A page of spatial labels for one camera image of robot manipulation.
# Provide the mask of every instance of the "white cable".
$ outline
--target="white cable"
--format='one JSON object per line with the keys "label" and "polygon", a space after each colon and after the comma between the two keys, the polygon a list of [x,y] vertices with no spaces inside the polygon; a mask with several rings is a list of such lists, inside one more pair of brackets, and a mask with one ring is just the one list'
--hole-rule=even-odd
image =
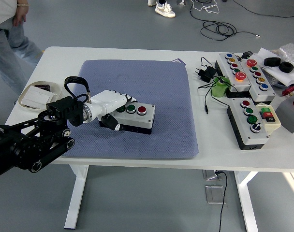
{"label": "white cable", "polygon": [[[206,10],[207,13],[215,13],[215,14],[219,14],[219,13],[220,13],[219,8],[218,8],[218,6],[217,6],[217,2],[216,2],[216,0],[213,0],[213,1],[215,2],[215,4],[210,5],[210,6],[204,6],[203,3],[201,3],[201,2],[199,2],[199,1],[197,1],[197,0],[191,0],[191,1],[193,2],[193,8],[196,9],[196,10],[198,10],[198,11]],[[201,9],[198,9],[198,8],[196,8],[196,7],[194,6],[194,3],[195,3],[195,2],[198,2],[198,3],[202,4]],[[214,6],[217,8],[218,12],[208,10],[209,8],[212,8],[212,7],[214,7]]]}

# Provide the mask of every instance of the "table leg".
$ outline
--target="table leg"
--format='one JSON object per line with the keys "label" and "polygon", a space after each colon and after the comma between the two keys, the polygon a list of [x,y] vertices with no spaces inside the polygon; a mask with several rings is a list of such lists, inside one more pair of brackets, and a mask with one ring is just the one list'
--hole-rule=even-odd
{"label": "table leg", "polygon": [[76,181],[73,189],[71,203],[69,206],[68,215],[66,217],[65,229],[75,229],[81,199],[84,193],[85,182],[87,178],[89,165],[70,165],[74,174],[76,175]]}
{"label": "table leg", "polygon": [[254,217],[254,212],[251,204],[251,199],[248,191],[247,183],[258,172],[239,172],[235,171],[235,179],[239,194],[240,203],[243,210],[245,225],[247,232],[258,232],[257,222]]}

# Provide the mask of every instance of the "button panel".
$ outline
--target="button panel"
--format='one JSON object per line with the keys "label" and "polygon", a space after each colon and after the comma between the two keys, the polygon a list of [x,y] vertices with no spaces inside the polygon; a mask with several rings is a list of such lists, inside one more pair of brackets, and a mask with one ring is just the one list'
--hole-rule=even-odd
{"label": "button panel", "polygon": [[253,101],[257,103],[271,102],[276,94],[270,83],[267,81],[257,61],[253,58],[242,59],[239,63],[243,72],[247,75],[247,78],[251,83],[249,93]]}
{"label": "button panel", "polygon": [[243,71],[240,62],[234,53],[219,53],[215,67],[217,71],[220,70],[222,75],[227,77],[230,80],[231,85],[234,86],[229,88],[232,95],[234,95],[234,92],[236,93],[237,91],[239,94],[249,91],[250,82],[247,78],[247,74]]}
{"label": "button panel", "polygon": [[260,149],[269,139],[251,98],[230,99],[227,110],[241,150]]}
{"label": "button panel", "polygon": [[131,102],[126,104],[124,108],[126,110],[122,111],[123,107],[120,107],[110,113],[123,127],[124,131],[151,134],[156,110],[155,105]]}

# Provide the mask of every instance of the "person's hand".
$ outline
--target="person's hand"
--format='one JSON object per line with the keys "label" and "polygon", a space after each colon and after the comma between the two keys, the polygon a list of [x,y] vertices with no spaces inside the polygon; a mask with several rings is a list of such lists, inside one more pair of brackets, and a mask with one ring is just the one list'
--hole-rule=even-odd
{"label": "person's hand", "polygon": [[17,27],[19,24],[22,24],[23,21],[26,22],[26,15],[29,11],[28,6],[17,6],[16,14],[13,19],[13,26]]}

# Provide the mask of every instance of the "gray mat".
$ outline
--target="gray mat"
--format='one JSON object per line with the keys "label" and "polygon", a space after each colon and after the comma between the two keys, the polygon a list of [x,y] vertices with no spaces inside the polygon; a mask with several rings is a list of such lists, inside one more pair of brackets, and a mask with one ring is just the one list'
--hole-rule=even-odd
{"label": "gray mat", "polygon": [[[152,134],[112,131],[98,120],[79,127],[69,124],[75,146],[67,157],[118,159],[188,159],[198,154],[188,76],[184,64],[169,61],[87,60],[79,73],[91,95],[105,89],[154,104]],[[76,95],[85,93],[75,85]]]}

